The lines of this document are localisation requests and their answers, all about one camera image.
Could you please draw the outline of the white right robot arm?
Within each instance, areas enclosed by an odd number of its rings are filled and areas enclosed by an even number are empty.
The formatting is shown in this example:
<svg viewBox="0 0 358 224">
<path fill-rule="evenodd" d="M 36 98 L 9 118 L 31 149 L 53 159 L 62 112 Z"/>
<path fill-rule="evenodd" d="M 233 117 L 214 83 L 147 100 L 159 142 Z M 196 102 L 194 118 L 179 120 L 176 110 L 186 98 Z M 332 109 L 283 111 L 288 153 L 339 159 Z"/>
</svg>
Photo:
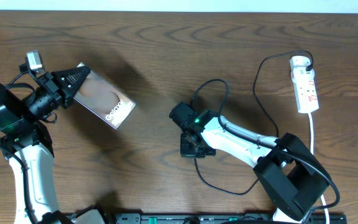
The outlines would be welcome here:
<svg viewBox="0 0 358 224">
<path fill-rule="evenodd" d="M 227 152 L 253 168 L 278 211 L 303 221 L 331 180 L 315 156 L 295 135 L 264 136 L 229 122 L 215 111 L 197 113 L 181 102 L 170 119 L 181 129 L 182 157 L 201 159 Z"/>
</svg>

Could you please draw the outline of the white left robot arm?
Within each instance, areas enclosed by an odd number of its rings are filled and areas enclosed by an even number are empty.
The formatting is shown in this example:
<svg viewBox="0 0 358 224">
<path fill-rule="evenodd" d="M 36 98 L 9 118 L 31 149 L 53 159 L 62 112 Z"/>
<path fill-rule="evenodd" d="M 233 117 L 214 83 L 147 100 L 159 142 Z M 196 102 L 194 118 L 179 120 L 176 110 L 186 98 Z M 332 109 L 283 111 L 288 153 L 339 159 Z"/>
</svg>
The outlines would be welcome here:
<svg viewBox="0 0 358 224">
<path fill-rule="evenodd" d="M 54 153 L 46 124 L 68 108 L 91 70 L 87 66 L 37 76 L 38 84 L 0 83 L 0 150 L 14 172 L 16 223 L 70 223 L 58 206 L 53 183 Z"/>
</svg>

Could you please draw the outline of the smartphone with bronze back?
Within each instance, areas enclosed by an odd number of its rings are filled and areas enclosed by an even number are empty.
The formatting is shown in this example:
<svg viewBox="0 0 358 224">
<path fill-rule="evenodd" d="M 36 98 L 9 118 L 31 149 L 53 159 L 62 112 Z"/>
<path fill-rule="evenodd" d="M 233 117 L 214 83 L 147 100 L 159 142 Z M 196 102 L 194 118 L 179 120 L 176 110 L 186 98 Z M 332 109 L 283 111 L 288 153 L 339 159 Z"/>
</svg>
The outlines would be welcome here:
<svg viewBox="0 0 358 224">
<path fill-rule="evenodd" d="M 134 101 L 93 70 L 74 99 L 114 129 L 118 129 L 136 107 Z"/>
</svg>

